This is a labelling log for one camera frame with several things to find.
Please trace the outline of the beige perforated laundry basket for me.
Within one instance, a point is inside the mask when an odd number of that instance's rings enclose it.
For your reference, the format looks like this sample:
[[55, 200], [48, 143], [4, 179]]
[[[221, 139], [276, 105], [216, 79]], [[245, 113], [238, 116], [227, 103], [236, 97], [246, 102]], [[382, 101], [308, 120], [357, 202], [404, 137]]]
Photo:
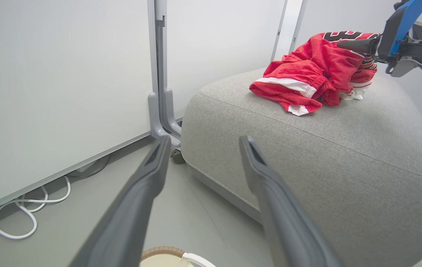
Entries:
[[153, 247], [142, 253], [138, 267], [216, 267], [205, 258], [177, 247]]

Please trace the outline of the grey caster wheel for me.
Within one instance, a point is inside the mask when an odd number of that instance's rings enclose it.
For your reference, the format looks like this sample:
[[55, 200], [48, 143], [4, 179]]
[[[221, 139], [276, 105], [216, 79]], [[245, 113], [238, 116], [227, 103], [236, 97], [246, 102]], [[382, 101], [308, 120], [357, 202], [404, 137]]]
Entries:
[[177, 165], [182, 165], [186, 163], [185, 159], [182, 156], [181, 151], [177, 149], [171, 152], [170, 159], [172, 160], [174, 164], [177, 164]]

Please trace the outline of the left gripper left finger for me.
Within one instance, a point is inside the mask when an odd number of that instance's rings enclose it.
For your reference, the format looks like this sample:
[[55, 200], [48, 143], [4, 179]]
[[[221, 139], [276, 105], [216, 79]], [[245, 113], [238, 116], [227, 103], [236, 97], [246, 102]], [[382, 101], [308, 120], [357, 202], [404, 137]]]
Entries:
[[165, 184], [170, 148], [168, 136], [153, 142], [69, 267], [139, 267], [153, 201]]

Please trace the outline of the grey fabric seat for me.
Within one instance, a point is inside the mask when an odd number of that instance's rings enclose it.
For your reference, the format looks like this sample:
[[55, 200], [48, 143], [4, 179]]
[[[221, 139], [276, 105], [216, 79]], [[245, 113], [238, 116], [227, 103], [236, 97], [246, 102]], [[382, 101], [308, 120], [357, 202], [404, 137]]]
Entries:
[[239, 151], [249, 135], [345, 265], [422, 260], [422, 115], [402, 87], [377, 74], [363, 100], [296, 116], [249, 90], [263, 72], [221, 79], [189, 101], [181, 152], [194, 176], [260, 221]]

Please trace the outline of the red shorts with white stripe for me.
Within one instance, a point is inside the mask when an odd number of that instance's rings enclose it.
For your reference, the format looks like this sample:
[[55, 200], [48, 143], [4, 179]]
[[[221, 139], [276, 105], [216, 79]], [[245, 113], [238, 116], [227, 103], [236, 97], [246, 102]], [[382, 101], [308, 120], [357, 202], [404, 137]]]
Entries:
[[273, 61], [250, 91], [279, 103], [287, 112], [302, 116], [323, 105], [337, 106], [342, 99], [321, 56], [290, 53]]

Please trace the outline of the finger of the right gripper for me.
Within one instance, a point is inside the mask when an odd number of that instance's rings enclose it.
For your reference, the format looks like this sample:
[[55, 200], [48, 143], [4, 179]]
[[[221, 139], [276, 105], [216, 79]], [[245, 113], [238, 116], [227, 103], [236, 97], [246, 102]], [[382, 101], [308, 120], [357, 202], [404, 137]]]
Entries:
[[360, 40], [349, 40], [338, 42], [339, 48], [352, 50], [358, 53], [375, 56], [379, 45], [379, 37]]

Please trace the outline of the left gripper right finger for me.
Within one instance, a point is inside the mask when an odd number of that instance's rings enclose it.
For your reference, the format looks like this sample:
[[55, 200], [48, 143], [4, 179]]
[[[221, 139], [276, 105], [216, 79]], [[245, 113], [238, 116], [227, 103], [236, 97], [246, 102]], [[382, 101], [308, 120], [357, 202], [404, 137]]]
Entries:
[[256, 196], [274, 267], [344, 267], [319, 226], [306, 213], [254, 139], [239, 138], [243, 170]]

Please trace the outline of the blue plastic bracket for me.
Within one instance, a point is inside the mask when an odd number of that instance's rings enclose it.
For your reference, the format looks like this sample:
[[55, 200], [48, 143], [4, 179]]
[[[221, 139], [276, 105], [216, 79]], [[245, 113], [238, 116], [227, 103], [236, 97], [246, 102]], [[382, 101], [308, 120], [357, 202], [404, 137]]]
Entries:
[[422, 0], [401, 0], [401, 3], [391, 16], [391, 19], [395, 18], [399, 25], [391, 44], [390, 56], [395, 56], [399, 52], [400, 46], [406, 39], [409, 30], [422, 14]]

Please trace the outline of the red jersey with black number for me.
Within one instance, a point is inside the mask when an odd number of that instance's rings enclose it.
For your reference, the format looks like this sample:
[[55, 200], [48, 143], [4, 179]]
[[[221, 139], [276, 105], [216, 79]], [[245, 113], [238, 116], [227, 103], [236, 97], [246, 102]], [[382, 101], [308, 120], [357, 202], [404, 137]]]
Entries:
[[377, 72], [377, 63], [369, 54], [338, 47], [340, 42], [379, 37], [378, 33], [355, 31], [326, 32], [312, 36], [282, 61], [309, 60], [322, 69], [343, 100], [363, 100]]

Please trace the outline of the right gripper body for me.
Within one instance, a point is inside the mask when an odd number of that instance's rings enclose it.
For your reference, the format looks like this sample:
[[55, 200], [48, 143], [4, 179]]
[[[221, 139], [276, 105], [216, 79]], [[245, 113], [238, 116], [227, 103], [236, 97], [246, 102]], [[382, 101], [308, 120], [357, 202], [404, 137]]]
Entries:
[[393, 47], [398, 44], [398, 40], [403, 40], [406, 35], [404, 28], [404, 14], [405, 7], [396, 10], [386, 21], [385, 28], [382, 33], [379, 47], [377, 48], [377, 55], [382, 62], [391, 61], [391, 56], [394, 53]]

